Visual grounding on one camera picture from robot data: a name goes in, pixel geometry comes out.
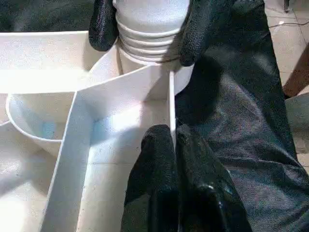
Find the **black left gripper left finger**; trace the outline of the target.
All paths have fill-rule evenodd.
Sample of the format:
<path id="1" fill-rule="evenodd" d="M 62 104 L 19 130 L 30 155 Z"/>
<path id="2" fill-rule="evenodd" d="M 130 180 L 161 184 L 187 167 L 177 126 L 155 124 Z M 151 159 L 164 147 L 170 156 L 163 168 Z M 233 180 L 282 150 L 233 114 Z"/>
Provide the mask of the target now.
<path id="1" fill-rule="evenodd" d="M 170 129 L 150 127 L 127 182 L 121 231 L 176 232 L 178 230 L 177 165 Z"/>

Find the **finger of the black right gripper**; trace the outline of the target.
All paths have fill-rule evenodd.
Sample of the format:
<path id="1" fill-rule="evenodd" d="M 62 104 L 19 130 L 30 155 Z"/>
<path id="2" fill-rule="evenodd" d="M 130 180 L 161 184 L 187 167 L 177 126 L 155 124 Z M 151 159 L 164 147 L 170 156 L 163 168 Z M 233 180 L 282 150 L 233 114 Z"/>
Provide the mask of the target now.
<path id="1" fill-rule="evenodd" d="M 88 39 L 97 51 L 106 52 L 119 35 L 116 22 L 116 8 L 112 0 L 96 0 L 90 19 Z"/>
<path id="2" fill-rule="evenodd" d="M 192 0 L 183 31 L 180 63 L 193 65 L 210 46 L 213 36 L 230 19 L 234 0 Z"/>

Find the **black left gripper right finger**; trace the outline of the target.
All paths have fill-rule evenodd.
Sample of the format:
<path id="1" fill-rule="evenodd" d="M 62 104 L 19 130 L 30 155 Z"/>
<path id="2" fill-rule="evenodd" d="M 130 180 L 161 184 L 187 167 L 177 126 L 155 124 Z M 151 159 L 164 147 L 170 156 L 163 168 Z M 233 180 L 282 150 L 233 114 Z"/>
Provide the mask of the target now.
<path id="1" fill-rule="evenodd" d="M 188 125 L 176 130 L 183 232 L 250 232 L 246 209 L 229 171 Z"/>

